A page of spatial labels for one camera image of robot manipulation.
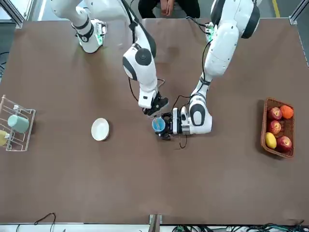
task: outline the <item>orange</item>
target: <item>orange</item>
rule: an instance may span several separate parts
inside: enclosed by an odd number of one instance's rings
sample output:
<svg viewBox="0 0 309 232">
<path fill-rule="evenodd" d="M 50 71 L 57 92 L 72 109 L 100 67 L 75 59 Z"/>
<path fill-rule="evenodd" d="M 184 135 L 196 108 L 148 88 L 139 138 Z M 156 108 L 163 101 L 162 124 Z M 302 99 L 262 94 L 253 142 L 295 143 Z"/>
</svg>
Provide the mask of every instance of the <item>orange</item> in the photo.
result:
<svg viewBox="0 0 309 232">
<path fill-rule="evenodd" d="M 283 105 L 283 106 L 280 107 L 280 109 L 282 111 L 282 116 L 285 119 L 290 119 L 291 117 L 293 117 L 294 110 L 290 106 Z"/>
</svg>

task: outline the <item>blue cup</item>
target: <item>blue cup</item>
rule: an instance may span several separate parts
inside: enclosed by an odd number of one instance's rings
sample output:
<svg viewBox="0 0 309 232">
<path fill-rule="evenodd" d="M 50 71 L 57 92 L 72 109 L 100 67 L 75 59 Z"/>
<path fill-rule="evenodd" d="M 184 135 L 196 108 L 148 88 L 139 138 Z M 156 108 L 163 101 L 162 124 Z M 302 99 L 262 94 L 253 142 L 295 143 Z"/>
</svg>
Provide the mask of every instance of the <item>blue cup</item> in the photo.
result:
<svg viewBox="0 0 309 232">
<path fill-rule="evenodd" d="M 25 133 L 29 127 L 29 120 L 24 117 L 12 115 L 8 119 L 8 125 L 19 133 Z"/>
<path fill-rule="evenodd" d="M 165 121 L 161 117 L 156 117 L 152 126 L 155 132 L 162 132 L 165 129 Z"/>
</svg>

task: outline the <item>cup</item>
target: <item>cup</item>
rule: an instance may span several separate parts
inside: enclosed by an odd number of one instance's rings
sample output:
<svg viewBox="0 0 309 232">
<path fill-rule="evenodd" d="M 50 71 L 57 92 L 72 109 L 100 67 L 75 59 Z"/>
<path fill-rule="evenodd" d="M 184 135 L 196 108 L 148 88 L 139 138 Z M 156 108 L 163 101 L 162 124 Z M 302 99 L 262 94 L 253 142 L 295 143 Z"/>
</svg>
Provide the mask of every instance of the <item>cup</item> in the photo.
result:
<svg viewBox="0 0 309 232">
<path fill-rule="evenodd" d="M 12 115 L 8 119 L 8 125 L 19 133 L 25 133 L 29 127 L 29 120 L 24 117 Z"/>
<path fill-rule="evenodd" d="M 162 132 L 165 129 L 165 121 L 161 117 L 156 117 L 152 123 L 155 132 Z"/>
<path fill-rule="evenodd" d="M 0 130 L 0 146 L 4 146 L 8 141 L 7 135 L 9 135 L 6 131 Z"/>
</svg>

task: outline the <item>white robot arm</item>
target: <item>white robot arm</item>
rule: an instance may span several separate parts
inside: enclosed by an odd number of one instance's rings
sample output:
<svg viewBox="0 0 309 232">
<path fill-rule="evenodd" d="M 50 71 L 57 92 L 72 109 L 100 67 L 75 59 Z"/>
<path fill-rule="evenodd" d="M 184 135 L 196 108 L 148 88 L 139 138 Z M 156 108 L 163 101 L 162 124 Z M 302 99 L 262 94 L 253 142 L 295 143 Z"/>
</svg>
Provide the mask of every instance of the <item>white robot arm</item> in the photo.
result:
<svg viewBox="0 0 309 232">
<path fill-rule="evenodd" d="M 103 45 L 102 36 L 106 24 L 90 19 L 86 10 L 77 6 L 82 0 L 50 0 L 52 10 L 59 18 L 66 18 L 72 22 L 76 30 L 80 45 L 87 53 L 94 53 Z"/>
<path fill-rule="evenodd" d="M 133 34 L 133 45 L 123 56 L 123 67 L 129 78 L 140 84 L 138 104 L 149 117 L 160 115 L 169 100 L 162 98 L 157 87 L 154 58 L 156 44 L 139 22 L 125 0 L 84 0 L 91 16 L 77 5 L 82 0 L 50 0 L 54 13 L 67 18 L 76 29 L 80 45 L 85 52 L 93 53 L 102 45 L 103 20 L 128 20 Z"/>
<path fill-rule="evenodd" d="M 205 134 L 211 132 L 212 116 L 206 107 L 207 90 L 211 81 L 222 76 L 234 54 L 238 39 L 250 38 L 260 19 L 255 0 L 215 0 L 211 8 L 211 22 L 214 26 L 203 73 L 197 87 L 191 94 L 189 111 L 174 108 L 172 114 L 163 114 L 166 128 L 157 132 L 163 139 L 170 134 Z"/>
</svg>

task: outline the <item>person's hand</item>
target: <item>person's hand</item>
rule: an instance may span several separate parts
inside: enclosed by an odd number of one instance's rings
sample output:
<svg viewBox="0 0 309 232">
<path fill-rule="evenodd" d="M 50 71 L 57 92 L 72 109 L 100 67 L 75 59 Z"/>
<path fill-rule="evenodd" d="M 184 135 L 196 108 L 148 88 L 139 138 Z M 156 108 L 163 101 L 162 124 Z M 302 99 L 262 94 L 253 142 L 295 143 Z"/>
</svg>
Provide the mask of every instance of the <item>person's hand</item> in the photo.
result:
<svg viewBox="0 0 309 232">
<path fill-rule="evenodd" d="M 167 7 L 168 7 L 168 0 L 161 0 L 161 13 L 163 15 L 167 15 L 166 14 Z"/>
<path fill-rule="evenodd" d="M 167 8 L 166 8 L 166 15 L 167 16 L 171 16 L 171 14 L 173 13 L 174 2 L 175 2 L 175 0 L 168 0 L 168 5 L 167 5 Z"/>
</svg>

